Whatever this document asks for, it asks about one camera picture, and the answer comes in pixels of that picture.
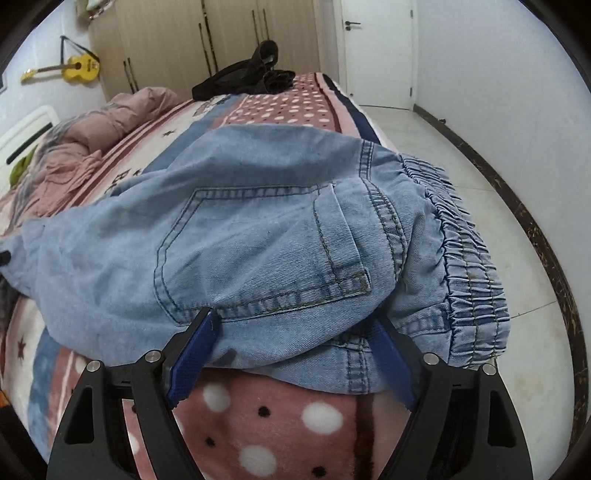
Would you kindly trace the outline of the yellow guitar on wall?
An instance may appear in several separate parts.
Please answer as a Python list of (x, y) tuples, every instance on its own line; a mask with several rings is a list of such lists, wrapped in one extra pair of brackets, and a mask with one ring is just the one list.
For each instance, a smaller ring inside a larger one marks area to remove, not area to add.
[[(66, 44), (73, 46), (79, 54), (65, 59)], [(46, 67), (28, 69), (21, 75), (20, 82), (24, 84), (40, 74), (59, 72), (61, 78), (68, 83), (73, 81), (90, 83), (98, 78), (100, 67), (100, 59), (94, 52), (74, 42), (69, 37), (61, 35), (60, 63)]]

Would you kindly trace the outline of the black clothing pile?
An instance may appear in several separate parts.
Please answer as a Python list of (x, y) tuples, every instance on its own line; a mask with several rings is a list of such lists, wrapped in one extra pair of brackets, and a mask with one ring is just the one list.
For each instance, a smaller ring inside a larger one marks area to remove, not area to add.
[(191, 90), (194, 101), (205, 101), (217, 95), (279, 94), (294, 86), (296, 74), (276, 69), (279, 47), (273, 40), (264, 40), (252, 57), (238, 61), (195, 85)]

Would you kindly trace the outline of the green item by headboard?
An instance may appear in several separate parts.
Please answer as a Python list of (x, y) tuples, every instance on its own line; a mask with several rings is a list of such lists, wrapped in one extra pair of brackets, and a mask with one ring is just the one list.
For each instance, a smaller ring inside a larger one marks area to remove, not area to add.
[(26, 172), (34, 157), (35, 151), (36, 147), (32, 148), (25, 156), (16, 162), (10, 172), (10, 187), (14, 187), (19, 182), (19, 179), (22, 177), (22, 175)]

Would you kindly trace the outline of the patterned fleece bed blanket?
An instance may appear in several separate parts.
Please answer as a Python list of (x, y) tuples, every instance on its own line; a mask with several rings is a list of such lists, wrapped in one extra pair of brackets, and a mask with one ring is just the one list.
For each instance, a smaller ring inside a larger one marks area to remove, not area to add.
[[(347, 109), (318, 74), (297, 77), (279, 96), (183, 101), (129, 134), (67, 207), (86, 204), (126, 179), (171, 159), (226, 124), (266, 120), (314, 125), (352, 137), (366, 116)], [(59, 420), (86, 359), (47, 334), (35, 303), (1, 289), (1, 475), (41, 479)], [(174, 412), (208, 479), (375, 479), (408, 412), (389, 394), (308, 391), (233, 370), (211, 369)]]

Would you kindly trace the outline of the white door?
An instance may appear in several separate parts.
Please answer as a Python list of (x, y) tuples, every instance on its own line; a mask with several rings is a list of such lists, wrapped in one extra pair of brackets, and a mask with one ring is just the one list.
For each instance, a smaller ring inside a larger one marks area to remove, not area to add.
[(415, 90), (415, 2), (342, 1), (346, 91), (369, 107), (409, 110)]

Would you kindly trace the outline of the pink crumpled duvet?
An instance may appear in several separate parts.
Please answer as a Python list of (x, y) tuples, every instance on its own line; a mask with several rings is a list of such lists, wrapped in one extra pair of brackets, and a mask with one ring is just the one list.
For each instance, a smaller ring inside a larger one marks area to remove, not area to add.
[(15, 186), (1, 198), (1, 235), (30, 218), (50, 217), (87, 186), (129, 134), (182, 103), (164, 87), (120, 93), (105, 106), (64, 120), (46, 134)]

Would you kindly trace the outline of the light blue denim pants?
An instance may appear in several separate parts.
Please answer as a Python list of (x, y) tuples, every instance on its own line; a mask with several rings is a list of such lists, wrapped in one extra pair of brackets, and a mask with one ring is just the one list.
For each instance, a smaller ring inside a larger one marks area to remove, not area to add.
[(213, 309), (208, 363), (311, 390), (386, 384), (361, 324), (383, 309), (455, 367), (504, 352), (510, 315), (485, 242), (441, 168), (368, 140), (231, 125), (95, 202), (29, 219), (1, 274), (60, 345), (107, 365)]

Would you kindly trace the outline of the beige wooden wardrobe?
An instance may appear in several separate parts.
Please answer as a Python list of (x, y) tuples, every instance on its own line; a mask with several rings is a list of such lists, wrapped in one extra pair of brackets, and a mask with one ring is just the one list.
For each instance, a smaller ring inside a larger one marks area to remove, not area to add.
[(317, 1), (112, 1), (89, 23), (106, 98), (166, 87), (184, 99), (193, 86), (252, 56), (259, 43), (279, 47), (280, 70), (321, 71)]

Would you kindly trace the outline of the white bed headboard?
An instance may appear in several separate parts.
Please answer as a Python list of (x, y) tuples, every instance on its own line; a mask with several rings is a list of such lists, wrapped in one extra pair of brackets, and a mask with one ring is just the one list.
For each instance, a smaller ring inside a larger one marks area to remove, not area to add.
[(10, 173), (16, 162), (25, 157), (42, 137), (59, 123), (55, 110), (43, 105), (19, 120), (0, 140), (1, 194), (10, 190)]

